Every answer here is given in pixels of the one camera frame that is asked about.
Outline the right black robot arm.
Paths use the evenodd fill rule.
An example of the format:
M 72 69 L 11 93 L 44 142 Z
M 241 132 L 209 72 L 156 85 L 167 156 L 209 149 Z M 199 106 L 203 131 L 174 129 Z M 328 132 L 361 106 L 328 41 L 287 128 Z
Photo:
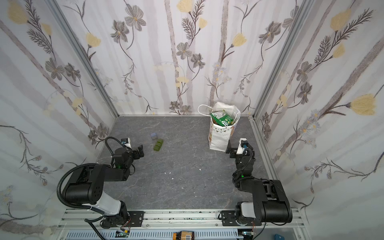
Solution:
M 236 148 L 228 142 L 226 153 L 235 160 L 236 170 L 232 174 L 235 188 L 251 194 L 252 201 L 238 202 L 234 211 L 222 211 L 219 219 L 223 226 L 261 226 L 263 223 L 283 226 L 290 223 L 293 212 L 282 183 L 253 176 L 256 157 L 247 139 L 240 139 Z

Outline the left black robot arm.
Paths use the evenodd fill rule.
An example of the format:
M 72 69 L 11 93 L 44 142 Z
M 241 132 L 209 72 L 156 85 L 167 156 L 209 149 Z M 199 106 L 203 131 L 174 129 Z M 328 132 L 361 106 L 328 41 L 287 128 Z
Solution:
M 131 147 L 130 139 L 118 140 L 106 137 L 105 146 L 111 154 L 109 164 L 88 163 L 78 165 L 59 180 L 56 189 L 59 201 L 73 209 L 85 209 L 101 216 L 94 220 L 86 219 L 93 229 L 99 221 L 101 227 L 127 227 L 132 221 L 123 201 L 116 200 L 104 191 L 106 182 L 125 182 L 136 171 L 134 161 L 144 157 L 144 147 Z

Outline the white paper bag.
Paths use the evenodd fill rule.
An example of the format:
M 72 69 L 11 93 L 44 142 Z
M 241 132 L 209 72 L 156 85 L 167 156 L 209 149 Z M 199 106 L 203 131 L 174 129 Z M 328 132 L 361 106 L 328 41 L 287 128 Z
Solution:
M 234 119 L 234 122 L 231 126 L 221 127 L 213 123 L 211 113 L 221 110 L 225 110 Z M 240 110 L 235 105 L 228 105 L 226 103 L 216 102 L 213 107 L 210 107 L 208 105 L 199 105 L 198 113 L 200 115 L 210 118 L 210 130 L 208 135 L 210 149 L 225 152 L 228 145 L 228 141 L 234 134 L 236 126 L 240 120 Z

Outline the green snack packet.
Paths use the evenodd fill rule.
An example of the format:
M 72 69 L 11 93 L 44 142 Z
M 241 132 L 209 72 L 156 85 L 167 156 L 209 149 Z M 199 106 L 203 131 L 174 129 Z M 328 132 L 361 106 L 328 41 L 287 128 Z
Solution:
M 234 122 L 234 119 L 232 118 L 232 116 L 229 115 L 225 110 L 212 112 L 211 118 L 214 124 L 221 127 L 231 126 Z

